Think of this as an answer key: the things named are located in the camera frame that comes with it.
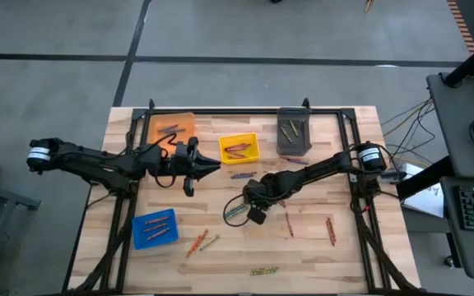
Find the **orange striped tape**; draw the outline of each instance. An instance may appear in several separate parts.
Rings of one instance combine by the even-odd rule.
[[[454,0],[448,0],[449,9],[451,13],[453,13],[454,20],[457,22],[458,29],[460,30],[460,34],[464,39],[464,43],[467,46],[467,50],[469,50],[470,54],[474,54],[474,40],[469,30],[467,29],[466,22],[462,17],[462,13],[460,9],[458,9],[458,5]]]

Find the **gray floor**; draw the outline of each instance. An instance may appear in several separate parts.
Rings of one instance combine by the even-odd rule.
[[[127,54],[142,0],[0,0],[0,53]],[[139,55],[458,61],[468,55],[444,0],[153,0]],[[30,139],[99,148],[122,62],[0,61],[0,185],[43,201],[19,210],[0,250],[0,289],[58,292],[89,187],[68,173],[28,173]],[[123,106],[376,105],[380,120],[428,99],[429,67],[135,63]],[[436,140],[418,149],[446,155]],[[388,131],[393,123],[383,127]],[[405,127],[389,135],[398,144]],[[411,146],[428,136],[418,131]],[[414,155],[407,158],[417,159]],[[407,221],[411,229],[416,222]],[[440,265],[442,234],[410,233],[422,286],[474,294],[474,280]]]

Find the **wooden tabletop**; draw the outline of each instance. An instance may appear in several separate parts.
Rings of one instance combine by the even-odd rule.
[[[355,108],[358,118],[361,140],[384,145],[376,108],[352,108]],[[125,133],[129,129],[131,114],[131,108],[111,110],[103,150],[120,152],[125,147]],[[244,227],[232,228],[224,223],[223,206],[231,197],[240,194],[248,181],[230,179],[230,175],[257,171],[255,178],[259,180],[265,173],[303,167],[282,160],[277,155],[276,122],[275,115],[196,116],[196,136],[203,155],[219,160],[220,136],[256,132],[261,159],[248,164],[223,164],[218,171],[194,183],[194,197],[184,195],[181,178],[168,189],[158,187],[153,178],[143,179],[136,215],[173,208],[179,225],[179,240],[144,250],[134,250],[131,246],[124,293],[366,292],[356,224],[349,209],[351,194],[345,174],[304,187],[286,200],[286,208],[273,206],[263,225],[249,222]],[[304,157],[311,164],[342,151],[335,116],[311,115],[309,124],[313,147]],[[395,192],[394,187],[389,185],[382,185],[382,189]],[[96,187],[91,192],[90,201],[106,194],[102,187]],[[381,195],[374,202],[385,251],[407,279],[420,286],[398,200]],[[69,288],[78,286],[104,254],[113,208],[114,198],[111,197],[87,211]],[[293,238],[286,222],[286,212],[294,232]],[[328,236],[325,224],[327,218],[332,219],[336,232],[335,247]],[[237,223],[239,219],[242,218],[236,217],[232,222]],[[207,239],[216,234],[221,239],[206,250],[186,258],[186,252],[204,229],[209,229]],[[374,256],[371,261],[377,286],[381,287]],[[251,269],[266,266],[277,266],[279,270],[272,275],[249,275]],[[118,258],[113,263],[110,284],[116,280],[117,267]]]

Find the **wire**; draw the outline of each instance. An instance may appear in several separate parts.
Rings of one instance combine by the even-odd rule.
[[[383,126],[383,125],[385,125],[385,124],[387,124],[387,123],[390,123],[390,122],[391,122],[392,120],[394,120],[395,118],[398,118],[398,117],[402,116],[403,114],[405,114],[405,113],[407,113],[407,112],[409,112],[409,111],[411,111],[411,110],[413,110],[413,109],[415,109],[415,108],[418,108],[419,106],[425,104],[425,102],[427,102],[427,101],[428,101],[428,100],[425,100],[425,101],[423,101],[423,102],[421,102],[421,103],[419,103],[419,104],[417,104],[417,105],[415,105],[415,106],[413,106],[413,107],[410,107],[410,108],[407,109],[406,111],[403,111],[403,112],[401,112],[401,113],[398,114],[398,115],[395,115],[395,116],[392,117],[391,119],[388,119],[387,121],[385,121],[384,123],[382,123],[381,126]]]
[[[243,223],[241,223],[241,224],[231,224],[230,222],[228,222],[228,219],[226,218],[225,213],[226,213],[226,210],[228,209],[228,206],[230,205],[230,203],[231,203],[232,201],[236,200],[237,198],[242,197],[242,196],[243,196],[243,194],[239,194],[237,197],[234,197],[234,198],[230,199],[230,200],[226,203],[226,205],[224,206],[224,209],[222,210],[222,219],[224,220],[224,222],[225,222],[228,226],[231,226],[231,227],[241,227],[241,226],[243,226],[244,224],[247,224],[248,221],[250,220],[250,218],[247,217],[247,218],[246,218],[246,221],[243,222]]]
[[[177,144],[175,143],[172,143],[172,140],[174,140],[176,137],[177,137],[177,133],[176,132],[173,132],[173,133],[170,133],[170,134],[167,134],[165,136],[163,136],[162,138],[158,139],[155,143],[151,144],[149,147],[147,147],[144,151],[138,151],[136,152],[137,154],[137,157],[140,157],[140,155],[143,155],[145,153],[147,153],[149,150],[155,148],[155,146],[159,145],[163,140],[167,139],[171,137],[171,139],[168,141],[168,144],[170,145],[173,145],[173,146],[176,146]]]
[[[429,103],[429,101],[428,101],[427,103],[425,103],[423,106],[421,106],[418,115],[420,115],[421,110],[422,110],[425,106],[427,106],[428,103]],[[419,122],[420,122],[420,119],[419,119],[419,118],[420,118],[420,116],[416,117],[416,121],[419,121]],[[402,142],[400,142],[400,145],[398,145],[397,151],[400,150],[400,148],[401,148],[402,145],[403,145],[403,142],[407,139],[407,136],[409,136],[409,133],[411,132],[412,127],[414,126],[414,123],[415,123],[415,122],[412,122],[411,126],[409,127],[409,130],[407,131],[407,133],[406,133],[405,136],[403,137]]]
[[[158,169],[155,171],[155,182],[156,182],[156,184],[157,184],[158,186],[160,186],[160,187],[162,187],[162,188],[169,188],[169,187],[173,186],[174,181],[177,179],[177,174],[176,174],[176,172],[174,171],[174,169],[173,169],[173,174],[171,174],[171,183],[170,183],[169,185],[165,185],[165,186],[162,185],[162,184],[160,183],[160,181],[158,180],[158,173],[157,173],[157,172],[158,172]]]
[[[382,194],[386,194],[386,195],[388,195],[388,196],[390,196],[390,197],[396,197],[396,198],[398,198],[398,199],[400,198],[399,196],[397,196],[396,194],[391,193],[391,192],[385,192],[385,191],[383,191],[383,190],[378,190],[378,192],[379,192],[379,193],[382,193]]]
[[[394,162],[394,158],[393,158],[393,155],[391,154],[391,152],[389,152],[389,151],[387,150],[387,148],[381,146],[380,144],[376,144],[376,143],[372,143],[372,144],[378,146],[379,148],[383,149],[383,151],[385,151],[385,153],[387,153],[387,155],[388,155],[388,157],[389,157],[389,161],[390,161],[391,164],[393,165],[394,169],[395,169],[397,172],[399,172],[398,166],[396,165],[396,162]]]
[[[405,119],[403,119],[395,128],[393,128],[393,129],[391,129],[390,131],[384,133],[383,136],[387,136],[387,135],[390,134],[391,132],[396,131],[400,126],[402,126],[404,123],[406,123],[407,120],[409,120],[409,118],[411,118],[414,114],[416,114],[416,113],[421,113],[421,110],[422,110],[425,106],[427,106],[427,105],[429,105],[429,104],[433,104],[433,102],[432,102],[430,99],[426,100],[426,102],[425,102],[423,105],[421,105],[420,107],[416,108],[411,114],[409,114],[409,116],[407,116]]]
[[[425,111],[425,113],[420,116],[420,120],[422,120],[425,115],[427,115],[427,114],[429,114],[429,113],[431,113],[431,112],[433,112],[433,111],[435,111],[435,107],[433,107],[432,109],[429,109],[429,110]],[[412,134],[411,134],[411,136],[409,137],[409,141],[407,141],[407,143],[404,145],[405,148],[407,148],[407,147],[409,146],[409,143],[411,143],[412,138],[415,136],[416,130],[418,130],[418,127],[419,127],[419,126],[420,126],[420,124],[416,124],[415,129],[412,131]]]
[[[398,145],[394,145],[394,144],[385,144],[386,146],[393,146],[393,147],[398,147]],[[403,153],[407,153],[407,152],[410,152],[412,153],[413,155],[416,155],[418,157],[421,157],[422,159],[424,160],[427,160],[427,162],[429,162],[430,164],[433,164],[434,162],[432,162],[430,159],[428,159],[427,157],[413,151],[413,150],[409,150],[409,149],[405,149],[404,147],[401,147],[402,151],[400,152],[397,152],[397,150],[394,152],[395,155],[399,155],[399,154],[403,154]]]
[[[434,110],[435,110],[435,108],[432,108],[432,109],[428,109],[427,111],[425,111],[425,113],[423,113],[422,115],[421,115],[421,111],[417,114],[416,120],[415,120],[412,124],[414,125],[416,122],[418,122],[418,124],[415,126],[415,129],[414,129],[414,131],[412,132],[411,137],[409,138],[409,141],[407,141],[407,143],[405,144],[405,146],[404,146],[405,148],[407,148],[407,146],[409,145],[409,143],[412,141],[412,138],[415,136],[416,130],[418,129],[418,127],[421,127],[424,131],[426,131],[427,133],[429,133],[429,134],[431,135],[431,138],[430,138],[429,140],[424,141],[423,143],[419,144],[418,146],[414,147],[413,149],[416,149],[416,148],[418,148],[418,147],[420,147],[420,146],[423,146],[423,145],[425,145],[425,144],[427,144],[427,143],[433,141],[433,140],[436,138],[436,136],[435,136],[432,132],[429,132],[429,131],[423,126],[423,124],[421,124],[421,121],[422,121],[422,119],[424,118],[424,116],[427,115],[428,113],[434,111]],[[398,163],[400,164],[401,161],[402,161],[402,157],[400,156],[400,158],[398,159]]]
[[[99,199],[97,199],[97,200],[91,202],[89,205],[86,206],[86,210],[88,210],[88,209],[89,209],[92,205],[94,205],[95,203],[100,202],[100,201],[103,201],[105,198],[110,197],[111,195],[113,195],[113,193],[112,193],[112,192],[109,192],[106,196],[100,197]]]
[[[423,163],[423,162],[421,162],[421,161],[416,161],[416,160],[409,160],[409,159],[404,159],[404,158],[400,158],[400,160],[403,160],[403,161],[406,161],[406,162],[410,162],[410,163],[412,163],[412,164],[418,164],[418,165],[421,165],[421,166],[423,166],[424,168],[427,168],[427,167],[429,167],[429,165],[428,165],[428,164],[424,164],[424,163]]]

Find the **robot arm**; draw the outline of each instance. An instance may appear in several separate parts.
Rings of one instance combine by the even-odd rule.
[[[124,153],[124,150],[117,155],[77,146],[58,138],[32,140],[30,147],[26,163],[31,172],[42,174],[44,171],[61,169],[87,182],[101,183],[110,192],[117,194],[128,192],[129,184],[140,180],[147,171],[155,178],[185,176],[184,192],[192,197],[193,180],[200,180],[221,167],[219,161],[198,152],[196,137],[190,138],[187,145],[179,142],[170,157],[163,157],[163,149],[158,145],[148,144],[132,153]]]
[[[361,168],[351,163],[350,151],[340,152],[333,157],[310,165],[298,171],[268,173],[261,181],[249,180],[243,188],[244,203],[250,204],[249,218],[262,224],[266,219],[266,210],[270,206],[285,200],[301,188],[319,179],[336,173],[352,173],[359,184],[356,194],[366,197],[379,190],[377,177],[387,168],[377,145],[367,142],[358,145],[355,150],[360,157]]]

